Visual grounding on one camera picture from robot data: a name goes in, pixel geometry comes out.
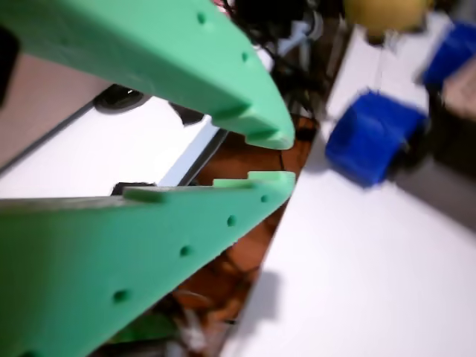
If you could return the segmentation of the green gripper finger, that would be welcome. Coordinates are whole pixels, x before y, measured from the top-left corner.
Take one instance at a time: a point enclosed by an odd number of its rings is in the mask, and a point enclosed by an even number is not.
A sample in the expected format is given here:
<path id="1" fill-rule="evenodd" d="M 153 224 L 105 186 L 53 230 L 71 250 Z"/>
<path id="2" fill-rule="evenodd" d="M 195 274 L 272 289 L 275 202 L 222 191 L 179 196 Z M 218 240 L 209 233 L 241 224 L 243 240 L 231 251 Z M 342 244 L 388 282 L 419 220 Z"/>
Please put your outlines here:
<path id="1" fill-rule="evenodd" d="M 259 225 L 295 174 L 1 202 L 1 354 L 87 356 Z"/>
<path id="2" fill-rule="evenodd" d="M 3 1 L 1 26 L 27 54 L 210 115 L 251 145 L 294 143 L 273 79 L 210 1 Z"/>

